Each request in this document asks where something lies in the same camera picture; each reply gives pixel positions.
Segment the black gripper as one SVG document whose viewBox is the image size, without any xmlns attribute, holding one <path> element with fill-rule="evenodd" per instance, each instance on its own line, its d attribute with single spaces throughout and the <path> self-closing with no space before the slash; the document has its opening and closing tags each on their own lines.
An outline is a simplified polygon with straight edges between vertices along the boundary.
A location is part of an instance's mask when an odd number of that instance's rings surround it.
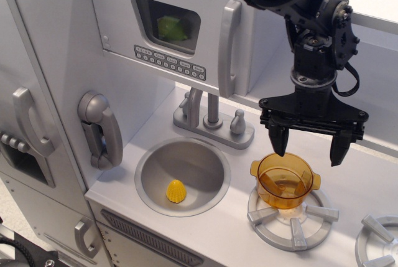
<svg viewBox="0 0 398 267">
<path fill-rule="evenodd" d="M 343 103 L 330 91 L 306 91 L 296 88 L 289 95 L 259 100 L 261 124 L 269 130 L 276 154 L 283 157 L 289 140 L 289 129 L 333 136 L 331 166 L 343 162 L 351 141 L 362 140 L 369 115 Z"/>
</svg>

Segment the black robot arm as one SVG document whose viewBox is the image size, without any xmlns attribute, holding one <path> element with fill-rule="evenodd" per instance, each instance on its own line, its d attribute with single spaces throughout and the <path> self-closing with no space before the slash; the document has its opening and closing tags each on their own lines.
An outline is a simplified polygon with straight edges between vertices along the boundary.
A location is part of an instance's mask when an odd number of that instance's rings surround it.
<svg viewBox="0 0 398 267">
<path fill-rule="evenodd" d="M 359 85 L 339 91 L 338 72 L 355 79 L 358 72 L 350 59 L 358 53 L 359 38 L 352 28 L 353 9 L 348 0 L 243 0 L 285 20 L 294 55 L 290 78 L 293 93 L 259 101 L 260 121 L 269 132 L 276 154 L 283 156 L 291 129 L 332 136 L 330 161 L 340 165 L 352 143 L 361 140 L 369 116 L 342 102 Z"/>
</svg>

